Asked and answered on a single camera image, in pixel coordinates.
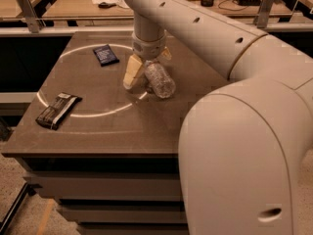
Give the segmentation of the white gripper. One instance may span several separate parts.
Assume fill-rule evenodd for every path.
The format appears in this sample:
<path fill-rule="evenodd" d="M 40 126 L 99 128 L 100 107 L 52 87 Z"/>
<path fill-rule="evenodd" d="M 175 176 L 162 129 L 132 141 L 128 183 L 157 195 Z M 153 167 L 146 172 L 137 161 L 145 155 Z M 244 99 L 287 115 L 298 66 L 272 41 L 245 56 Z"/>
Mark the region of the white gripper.
<path fill-rule="evenodd" d="M 135 33 L 132 34 L 132 50 L 135 54 L 129 57 L 123 78 L 123 86 L 127 90 L 132 89 L 140 81 L 144 71 L 143 60 L 153 60 L 160 54 L 167 61 L 172 59 L 165 44 L 165 35 L 157 40 L 148 41 L 140 39 Z"/>

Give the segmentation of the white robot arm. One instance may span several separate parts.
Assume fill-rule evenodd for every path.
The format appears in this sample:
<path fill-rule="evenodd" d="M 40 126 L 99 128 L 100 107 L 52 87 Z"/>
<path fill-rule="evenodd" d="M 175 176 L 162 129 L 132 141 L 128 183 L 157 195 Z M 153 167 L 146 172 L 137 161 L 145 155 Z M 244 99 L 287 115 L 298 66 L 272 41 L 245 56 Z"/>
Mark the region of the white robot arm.
<path fill-rule="evenodd" d="M 312 59 L 284 41 L 185 0 L 124 0 L 133 49 L 149 60 L 169 32 L 229 80 L 181 127 L 190 235 L 297 235 L 297 179 L 313 145 Z"/>

